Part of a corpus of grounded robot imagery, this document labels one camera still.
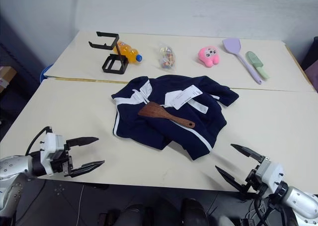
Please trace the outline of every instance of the black metal stand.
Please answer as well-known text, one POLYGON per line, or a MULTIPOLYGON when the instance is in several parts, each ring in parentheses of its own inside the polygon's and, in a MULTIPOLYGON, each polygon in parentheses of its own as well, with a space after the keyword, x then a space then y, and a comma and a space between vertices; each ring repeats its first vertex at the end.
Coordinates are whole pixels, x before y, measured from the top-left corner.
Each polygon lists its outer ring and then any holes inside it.
POLYGON ((98 36, 114 37, 115 40, 113 41, 113 43, 110 46, 107 46, 106 43, 104 45, 98 45, 98 44, 93 44, 93 43, 91 43, 89 41, 88 43, 89 43, 89 45, 92 48, 98 48, 98 49, 104 49, 104 50, 113 50, 114 47, 116 46, 117 53, 118 53, 118 55, 110 54, 108 56, 108 58, 106 59, 105 63, 102 66, 103 71, 105 73, 112 73, 112 74, 119 74, 119 75, 122 75, 123 73, 125 73, 127 65, 128 65, 128 59, 127 59, 126 56, 123 56, 123 55, 120 54, 120 51, 119 51, 119 48, 118 48, 118 45, 117 45, 117 42, 119 40, 119 35, 115 34, 115 33, 106 33, 106 32, 99 32, 99 31, 97 31, 96 34, 98 36), (120 61, 121 62, 121 67, 120 67, 119 70, 113 70, 112 69, 113 64, 114 64, 115 61, 120 61))

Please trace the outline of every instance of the plastic bottle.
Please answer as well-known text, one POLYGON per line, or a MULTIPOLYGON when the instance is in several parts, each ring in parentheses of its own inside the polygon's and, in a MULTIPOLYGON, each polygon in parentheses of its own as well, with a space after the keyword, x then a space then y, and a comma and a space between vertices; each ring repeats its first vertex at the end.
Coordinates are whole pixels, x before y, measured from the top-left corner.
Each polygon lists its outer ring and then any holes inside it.
MULTIPOLYGON (((126 56, 129 63, 140 62, 143 59, 136 49, 132 49, 131 46, 127 45, 126 43, 118 41, 117 44, 120 54, 126 56)), ((117 54, 116 47, 114 47, 113 51, 117 54)))

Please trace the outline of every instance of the navy blue jacket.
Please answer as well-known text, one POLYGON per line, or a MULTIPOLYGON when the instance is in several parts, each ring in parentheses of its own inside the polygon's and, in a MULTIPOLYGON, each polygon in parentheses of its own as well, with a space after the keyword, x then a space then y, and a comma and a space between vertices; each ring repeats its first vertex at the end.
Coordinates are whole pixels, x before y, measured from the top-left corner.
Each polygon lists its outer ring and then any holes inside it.
POLYGON ((207 76, 138 77, 112 95, 117 108, 113 134, 160 150, 175 141, 195 160, 210 152, 219 131, 227 123, 217 101, 229 106, 238 97, 230 88, 219 85, 207 76), (191 85, 203 93, 179 110, 169 105, 167 96, 177 96, 191 85), (139 110, 149 101, 162 105, 174 116, 193 121, 195 127, 191 129, 168 119, 139 116, 139 110))

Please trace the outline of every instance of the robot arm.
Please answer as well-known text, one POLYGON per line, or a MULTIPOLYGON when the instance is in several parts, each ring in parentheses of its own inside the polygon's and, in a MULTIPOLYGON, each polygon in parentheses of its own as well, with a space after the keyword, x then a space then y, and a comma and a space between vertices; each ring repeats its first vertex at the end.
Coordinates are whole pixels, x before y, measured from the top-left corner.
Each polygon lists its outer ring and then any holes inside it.
POLYGON ((24 156, 9 156, 0 160, 0 217, 13 217, 25 183, 42 175, 63 172, 65 176, 76 177, 91 172, 105 161, 95 161, 73 169, 69 150, 83 146, 98 138, 76 138, 64 143, 61 135, 47 131, 41 149, 24 156))
POLYGON ((292 208, 299 226, 318 224, 318 197, 305 193, 293 186, 288 186, 283 181, 284 170, 281 164, 271 162, 253 150, 240 145, 231 144, 236 150, 247 157, 256 159, 260 165, 251 170, 246 178, 246 185, 238 184, 234 177, 216 166, 223 178, 238 189, 241 193, 247 193, 252 187, 258 197, 269 197, 269 207, 277 209, 280 205, 292 208))

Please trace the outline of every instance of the white table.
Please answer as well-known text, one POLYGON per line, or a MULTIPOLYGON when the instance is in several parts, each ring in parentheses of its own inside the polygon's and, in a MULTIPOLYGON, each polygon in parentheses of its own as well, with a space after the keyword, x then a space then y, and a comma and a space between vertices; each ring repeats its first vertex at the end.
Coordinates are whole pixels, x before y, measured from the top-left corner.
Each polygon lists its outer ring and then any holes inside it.
POLYGON ((105 160, 105 164, 88 174, 76 178, 60 174, 53 179, 234 191, 214 166, 243 183, 257 164, 230 146, 236 143, 282 163, 289 185, 317 192, 317 93, 235 90, 240 97, 230 107, 223 107, 228 124, 218 135, 212 152, 192 161, 177 144, 159 151, 112 134, 116 110, 110 95, 123 86, 45 80, 1 141, 1 158, 24 154, 34 136, 50 125, 65 139, 100 139, 89 146, 71 149, 74 167, 105 160))
POLYGON ((265 71, 271 77, 259 85, 235 56, 225 52, 222 38, 141 34, 119 34, 119 36, 120 40, 136 48, 143 56, 140 64, 129 64, 123 75, 104 73, 101 67, 112 51, 95 49, 88 44, 91 41, 95 44, 107 43, 110 45, 112 39, 97 37, 95 32, 83 31, 77 34, 72 43, 46 72, 46 75, 112 81, 130 81, 144 75, 148 77, 166 74, 190 77, 207 75, 218 83, 231 88, 314 91, 282 41, 241 40, 241 54, 245 56, 247 51, 255 52, 264 63, 265 71), (176 54, 174 72, 164 71, 159 66, 160 43, 172 47, 176 54), (205 67, 197 59, 199 50, 208 45, 216 46, 220 52, 220 63, 212 68, 205 67))

